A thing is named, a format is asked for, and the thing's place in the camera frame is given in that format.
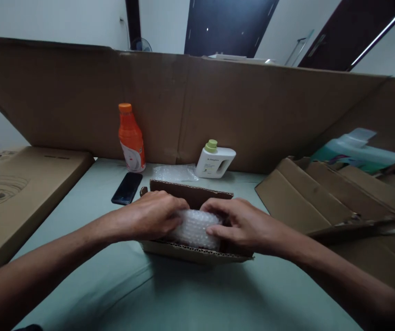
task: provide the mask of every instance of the green bottle cap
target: green bottle cap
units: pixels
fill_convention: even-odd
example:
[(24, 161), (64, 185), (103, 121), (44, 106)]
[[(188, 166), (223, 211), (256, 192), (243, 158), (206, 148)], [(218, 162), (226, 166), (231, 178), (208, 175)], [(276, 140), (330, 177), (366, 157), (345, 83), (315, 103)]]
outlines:
[(205, 145), (205, 151), (210, 153), (217, 152), (217, 140), (210, 139)]

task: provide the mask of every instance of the white cap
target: white cap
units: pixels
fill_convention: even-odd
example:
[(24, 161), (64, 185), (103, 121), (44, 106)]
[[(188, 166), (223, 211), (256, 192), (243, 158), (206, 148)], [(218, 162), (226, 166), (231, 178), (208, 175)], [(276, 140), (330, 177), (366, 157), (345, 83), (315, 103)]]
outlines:
[(370, 138), (375, 136), (377, 133), (372, 130), (356, 128), (352, 132), (344, 134), (340, 137), (340, 140), (346, 144), (354, 147), (363, 147), (367, 144)]

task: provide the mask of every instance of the doorway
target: doorway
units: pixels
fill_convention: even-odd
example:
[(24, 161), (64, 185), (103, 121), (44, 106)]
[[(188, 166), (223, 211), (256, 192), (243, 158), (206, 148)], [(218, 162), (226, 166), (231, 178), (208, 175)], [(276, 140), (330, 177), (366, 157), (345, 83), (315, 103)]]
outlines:
[(350, 71), (395, 24), (395, 0), (342, 0), (298, 65)]
[(279, 0), (191, 0), (185, 54), (254, 57)]

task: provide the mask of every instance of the cardboard box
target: cardboard box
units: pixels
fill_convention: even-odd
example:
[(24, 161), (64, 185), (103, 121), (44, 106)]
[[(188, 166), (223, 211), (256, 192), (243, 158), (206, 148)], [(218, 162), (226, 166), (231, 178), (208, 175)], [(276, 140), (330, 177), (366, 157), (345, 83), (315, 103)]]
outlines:
[(269, 213), (395, 288), (395, 188), (360, 169), (286, 158), (257, 187)]
[(121, 102), (151, 163), (197, 162), (216, 139), (230, 170), (268, 174), (356, 127), (395, 152), (395, 77), (0, 38), (0, 112), (32, 146), (122, 159)]
[[(206, 188), (150, 180), (150, 191), (166, 191), (167, 193), (185, 199), (191, 209), (200, 209), (209, 198), (231, 199), (232, 193), (218, 192)], [(140, 195), (148, 192), (146, 187), (141, 189)], [(144, 252), (164, 255), (185, 261), (201, 264), (218, 265), (231, 262), (244, 262), (252, 260), (252, 253), (245, 251), (231, 243), (221, 243), (220, 252), (201, 248), (187, 247), (170, 243), (164, 240), (141, 241)]]
[(7, 263), (93, 164), (86, 152), (0, 152), (0, 266)]

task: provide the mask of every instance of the black phone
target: black phone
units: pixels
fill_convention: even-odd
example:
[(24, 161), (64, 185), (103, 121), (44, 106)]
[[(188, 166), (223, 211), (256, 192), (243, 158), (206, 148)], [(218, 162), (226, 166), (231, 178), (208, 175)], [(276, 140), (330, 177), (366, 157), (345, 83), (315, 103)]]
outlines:
[(142, 181), (142, 174), (129, 172), (120, 183), (111, 202), (118, 205), (128, 205), (133, 201), (137, 188)]

